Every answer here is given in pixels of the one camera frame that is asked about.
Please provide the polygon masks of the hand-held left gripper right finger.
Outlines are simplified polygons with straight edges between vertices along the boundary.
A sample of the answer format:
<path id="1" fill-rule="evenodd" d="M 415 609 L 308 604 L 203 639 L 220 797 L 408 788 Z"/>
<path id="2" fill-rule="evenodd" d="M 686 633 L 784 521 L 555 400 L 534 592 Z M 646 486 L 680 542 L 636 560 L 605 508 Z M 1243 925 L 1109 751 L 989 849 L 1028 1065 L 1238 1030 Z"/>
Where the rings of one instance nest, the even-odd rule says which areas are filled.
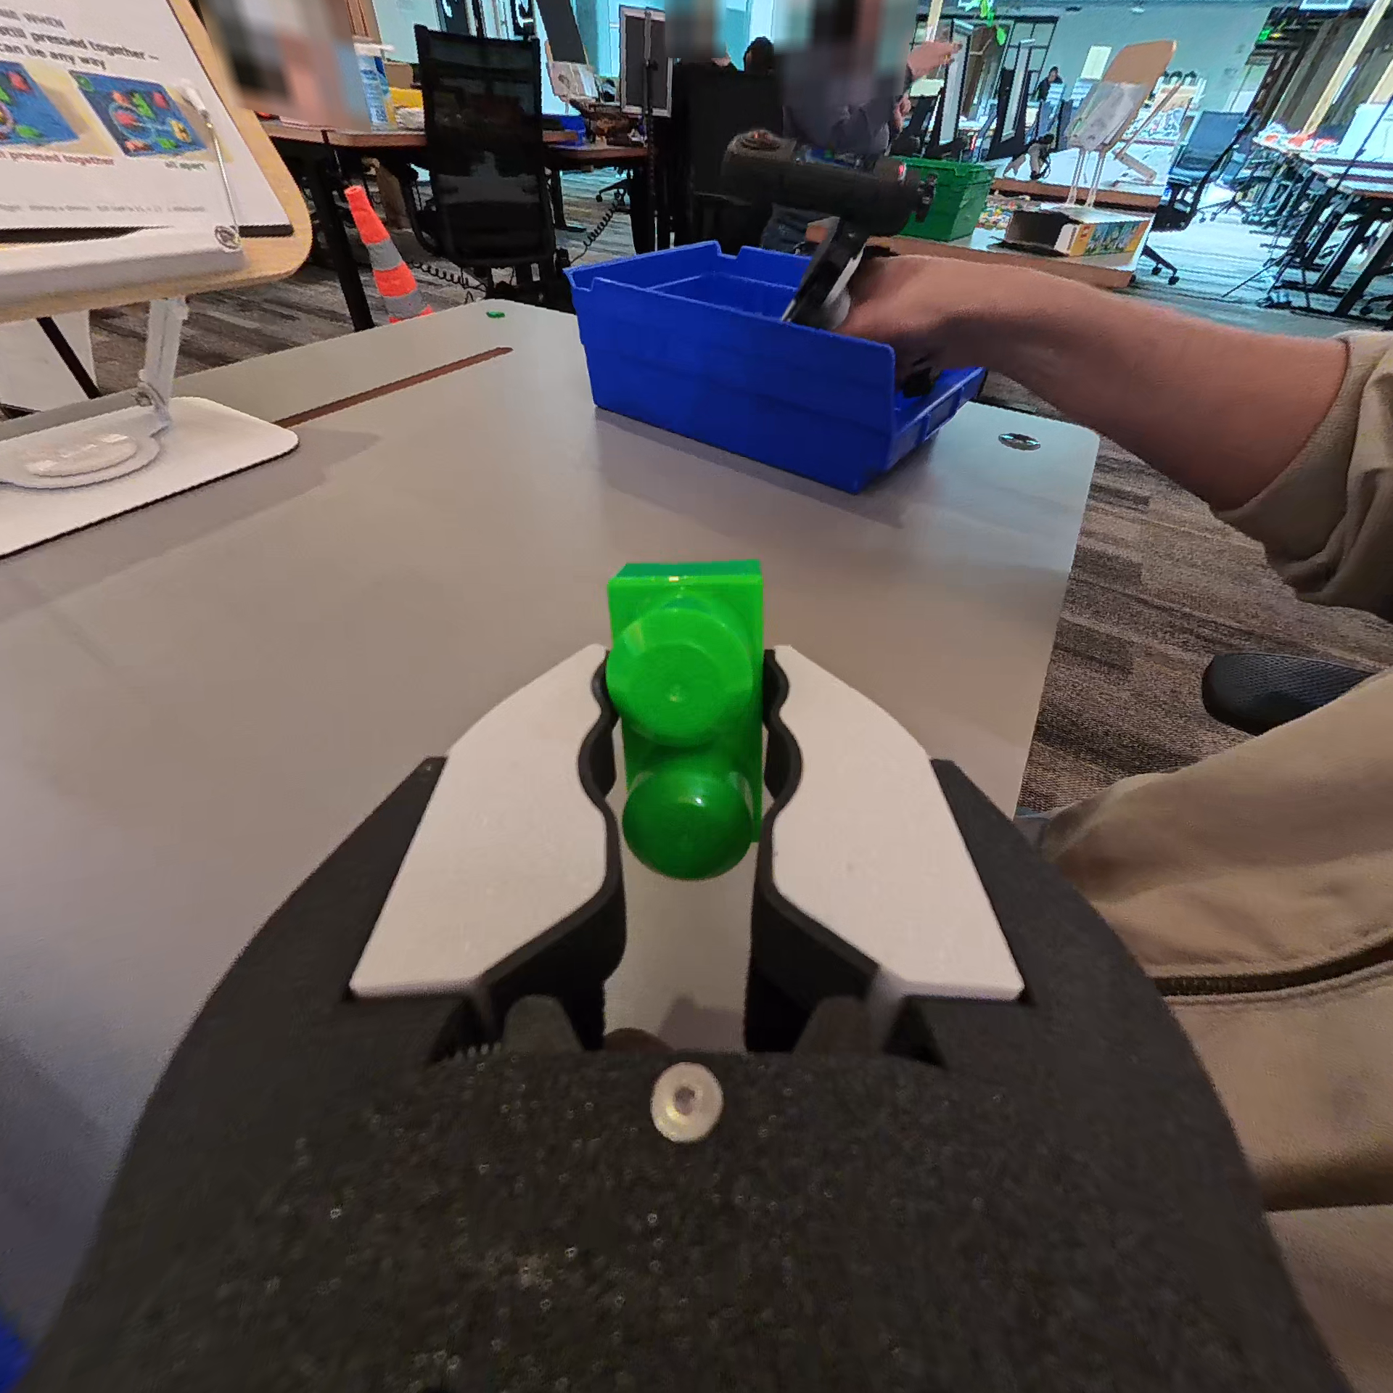
<path id="1" fill-rule="evenodd" d="M 752 978 L 791 1002 L 1019 1001 L 1023 980 L 910 731 L 791 646 L 767 652 Z"/>

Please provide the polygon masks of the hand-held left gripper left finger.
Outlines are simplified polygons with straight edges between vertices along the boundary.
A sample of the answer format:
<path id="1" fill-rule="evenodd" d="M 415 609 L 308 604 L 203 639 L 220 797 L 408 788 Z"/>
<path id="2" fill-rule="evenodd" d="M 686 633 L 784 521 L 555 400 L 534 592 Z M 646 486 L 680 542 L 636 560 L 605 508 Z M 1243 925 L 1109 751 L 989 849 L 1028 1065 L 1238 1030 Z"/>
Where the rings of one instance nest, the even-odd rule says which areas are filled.
<path id="1" fill-rule="evenodd" d="M 360 1001 L 604 985 L 625 952 L 617 713 L 581 647 L 446 757 L 350 977 Z"/>

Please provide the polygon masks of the green toy building block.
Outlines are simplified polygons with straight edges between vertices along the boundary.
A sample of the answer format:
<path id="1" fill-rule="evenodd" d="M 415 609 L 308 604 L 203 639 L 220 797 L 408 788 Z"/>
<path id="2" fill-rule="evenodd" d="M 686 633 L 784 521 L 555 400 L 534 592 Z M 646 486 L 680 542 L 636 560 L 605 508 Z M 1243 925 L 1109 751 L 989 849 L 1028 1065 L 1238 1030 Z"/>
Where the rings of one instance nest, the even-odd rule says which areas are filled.
<path id="1" fill-rule="evenodd" d="M 633 563 L 607 584 L 604 683 L 625 759 L 630 851 L 712 880 L 757 841 L 763 799 L 763 575 L 757 560 Z"/>

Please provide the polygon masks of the person's right forearm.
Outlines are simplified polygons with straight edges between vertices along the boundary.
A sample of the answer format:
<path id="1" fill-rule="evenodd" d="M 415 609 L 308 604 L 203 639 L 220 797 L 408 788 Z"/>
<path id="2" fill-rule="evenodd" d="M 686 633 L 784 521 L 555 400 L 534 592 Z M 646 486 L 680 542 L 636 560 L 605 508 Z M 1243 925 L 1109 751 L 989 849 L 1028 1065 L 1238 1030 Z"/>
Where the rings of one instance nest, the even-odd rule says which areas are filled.
<path id="1" fill-rule="evenodd" d="M 964 292 L 944 316 L 951 347 L 1217 512 L 1298 458 L 1349 366 L 1340 339 L 1244 331 L 1033 271 Z"/>

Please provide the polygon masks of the person's right hand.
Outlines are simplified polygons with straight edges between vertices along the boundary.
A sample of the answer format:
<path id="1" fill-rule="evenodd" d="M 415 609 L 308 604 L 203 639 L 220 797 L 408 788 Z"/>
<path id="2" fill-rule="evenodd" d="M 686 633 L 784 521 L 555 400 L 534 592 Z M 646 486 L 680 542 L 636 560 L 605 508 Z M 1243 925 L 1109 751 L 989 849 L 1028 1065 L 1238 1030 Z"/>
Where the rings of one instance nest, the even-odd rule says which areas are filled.
<path id="1" fill-rule="evenodd" d="M 901 386 L 927 373 L 1007 365 L 1012 286 L 1002 271 L 964 261 L 885 257 L 847 286 L 841 336 L 888 345 Z"/>

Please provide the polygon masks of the green plastic crate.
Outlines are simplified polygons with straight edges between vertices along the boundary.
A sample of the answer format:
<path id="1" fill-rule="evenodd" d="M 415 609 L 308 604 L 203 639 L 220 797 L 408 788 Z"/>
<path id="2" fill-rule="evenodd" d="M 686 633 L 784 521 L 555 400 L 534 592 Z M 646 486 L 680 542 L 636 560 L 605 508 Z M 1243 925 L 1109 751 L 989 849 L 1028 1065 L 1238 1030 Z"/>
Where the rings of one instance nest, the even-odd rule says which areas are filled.
<path id="1" fill-rule="evenodd" d="M 931 179 L 931 205 L 923 218 L 912 218 L 899 232 L 902 237 L 951 242 L 968 237 L 985 213 L 991 184 L 991 165 L 943 158 L 904 160 L 925 179 Z"/>

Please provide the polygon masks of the black office chair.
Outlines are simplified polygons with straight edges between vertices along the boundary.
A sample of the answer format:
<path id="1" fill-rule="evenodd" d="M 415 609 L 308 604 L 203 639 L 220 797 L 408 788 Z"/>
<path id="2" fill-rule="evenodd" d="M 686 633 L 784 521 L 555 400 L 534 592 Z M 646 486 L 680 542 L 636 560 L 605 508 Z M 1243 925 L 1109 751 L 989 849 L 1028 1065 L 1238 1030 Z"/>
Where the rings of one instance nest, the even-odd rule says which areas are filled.
<path id="1" fill-rule="evenodd" d="M 429 197 L 421 244 L 487 297 L 571 312 L 557 244 L 534 37 L 492 39 L 415 26 Z"/>

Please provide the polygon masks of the orange traffic cone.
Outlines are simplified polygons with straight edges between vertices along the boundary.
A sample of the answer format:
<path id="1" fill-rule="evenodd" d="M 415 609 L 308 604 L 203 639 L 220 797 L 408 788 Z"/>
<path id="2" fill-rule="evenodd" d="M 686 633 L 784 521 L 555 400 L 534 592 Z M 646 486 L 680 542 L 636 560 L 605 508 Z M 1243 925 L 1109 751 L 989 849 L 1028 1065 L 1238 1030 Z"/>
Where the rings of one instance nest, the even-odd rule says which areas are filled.
<path id="1" fill-rule="evenodd" d="M 389 323 L 405 323 L 433 315 L 433 308 L 425 300 L 410 266 L 374 210 L 368 190 L 360 184 L 347 184 L 344 197 L 358 239 L 370 257 L 373 281 L 387 310 Z"/>

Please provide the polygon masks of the wooden display board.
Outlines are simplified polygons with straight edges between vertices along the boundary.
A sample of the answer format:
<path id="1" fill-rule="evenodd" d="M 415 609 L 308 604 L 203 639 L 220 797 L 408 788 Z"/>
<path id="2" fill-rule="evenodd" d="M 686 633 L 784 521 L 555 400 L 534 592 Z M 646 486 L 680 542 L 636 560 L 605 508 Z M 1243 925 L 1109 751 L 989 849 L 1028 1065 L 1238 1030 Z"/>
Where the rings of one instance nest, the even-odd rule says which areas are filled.
<path id="1" fill-rule="evenodd" d="M 271 282 L 276 279 L 286 279 L 292 271 L 299 270 L 303 265 L 303 260 L 308 255 L 308 242 L 310 242 L 310 228 L 308 228 L 308 215 L 305 211 L 299 187 L 295 181 L 289 176 L 287 166 L 282 163 L 279 153 L 270 144 L 266 134 L 252 113 L 252 110 L 244 103 L 242 95 L 237 90 L 236 82 L 232 81 L 232 74 L 228 61 L 218 53 L 213 39 L 208 34 L 207 26 L 203 24 L 200 15 L 190 3 L 182 2 L 165 2 L 173 6 L 182 26 L 186 26 L 190 42 L 195 50 L 200 53 L 202 63 L 207 66 L 208 74 L 213 79 L 213 84 L 218 89 L 218 95 L 226 103 L 229 113 L 236 118 L 236 123 L 247 139 L 252 153 L 257 158 L 257 163 L 265 171 L 268 182 L 273 186 L 281 205 L 286 210 L 289 220 L 289 229 L 282 236 L 244 236 L 239 231 L 237 223 L 234 228 L 242 234 L 245 245 L 245 266 L 241 273 L 232 271 L 213 271 L 208 274 L 199 274 L 194 281 L 186 282 L 182 287 L 178 287 L 169 273 L 157 273 L 157 278 L 152 282 L 140 284 L 137 287 L 115 289 L 115 291 L 100 291 L 95 297 L 95 307 L 87 307 L 79 302 L 79 294 L 73 289 L 56 289 L 47 291 L 40 294 L 37 303 L 37 318 L 58 315 L 69 310 L 94 310 L 94 308 L 113 308 L 136 302 L 152 302 L 165 297 L 176 295 L 190 295 L 200 294 L 205 291 L 223 289 L 223 287 L 237 287 L 237 286 L 257 286 Z M 16 242 L 39 242 L 39 241 L 66 241 L 71 237 L 102 237 L 102 236 L 115 236 L 124 231 L 134 229 L 86 229 L 86 231 L 58 231 L 58 232 L 19 232 L 19 234 L 3 234 L 3 247 Z M 3 281 L 3 247 L 2 247 L 2 281 Z M 27 321 L 13 312 L 3 312 L 3 289 L 2 289 L 2 320 L 3 323 L 16 323 Z"/>

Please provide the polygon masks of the printed instruction sheet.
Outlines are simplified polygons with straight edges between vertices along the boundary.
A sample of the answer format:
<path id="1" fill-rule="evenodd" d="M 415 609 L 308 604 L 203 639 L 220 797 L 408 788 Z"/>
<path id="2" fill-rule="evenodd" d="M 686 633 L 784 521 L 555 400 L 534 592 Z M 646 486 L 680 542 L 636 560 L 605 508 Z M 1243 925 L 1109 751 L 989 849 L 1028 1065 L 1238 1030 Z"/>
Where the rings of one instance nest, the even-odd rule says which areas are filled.
<path id="1" fill-rule="evenodd" d="M 289 220 L 165 2 L 2 5 L 2 228 L 282 236 Z"/>

